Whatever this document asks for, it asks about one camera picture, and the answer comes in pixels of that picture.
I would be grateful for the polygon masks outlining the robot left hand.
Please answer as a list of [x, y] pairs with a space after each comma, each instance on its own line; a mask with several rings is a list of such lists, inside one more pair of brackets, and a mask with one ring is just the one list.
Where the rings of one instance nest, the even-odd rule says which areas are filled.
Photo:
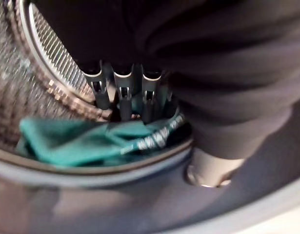
[[192, 126], [192, 184], [227, 181], [300, 100], [300, 0], [37, 0], [84, 72], [170, 72]]

